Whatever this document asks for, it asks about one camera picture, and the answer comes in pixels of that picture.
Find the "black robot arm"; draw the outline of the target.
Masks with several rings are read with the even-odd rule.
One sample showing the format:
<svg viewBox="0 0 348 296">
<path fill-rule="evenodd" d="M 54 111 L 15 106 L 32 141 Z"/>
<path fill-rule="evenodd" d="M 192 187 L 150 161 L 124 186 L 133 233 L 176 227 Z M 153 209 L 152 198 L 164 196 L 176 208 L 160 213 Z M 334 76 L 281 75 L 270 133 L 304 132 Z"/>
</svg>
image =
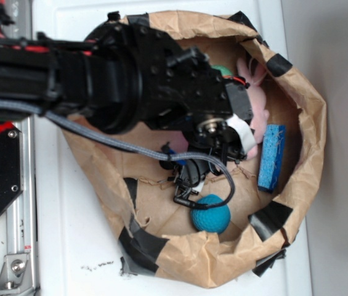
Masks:
<svg viewBox="0 0 348 296">
<path fill-rule="evenodd" d="M 0 39 L 0 99 L 79 114 L 106 134 L 138 123 L 180 131 L 191 146 L 230 160 L 256 145 L 245 82 L 144 25 L 104 23 L 84 42 Z"/>
</svg>

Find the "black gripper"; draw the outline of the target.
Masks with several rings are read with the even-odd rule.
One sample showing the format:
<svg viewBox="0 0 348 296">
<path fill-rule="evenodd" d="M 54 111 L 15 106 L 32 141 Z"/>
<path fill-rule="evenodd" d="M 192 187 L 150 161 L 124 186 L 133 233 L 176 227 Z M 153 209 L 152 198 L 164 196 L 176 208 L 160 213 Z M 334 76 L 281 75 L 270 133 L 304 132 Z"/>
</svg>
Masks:
<svg viewBox="0 0 348 296">
<path fill-rule="evenodd" d="M 168 57 L 165 70 L 144 87 L 139 120 L 152 130 L 182 132 L 194 149 L 248 158 L 256 138 L 247 80 L 221 74 L 195 47 Z"/>
</svg>

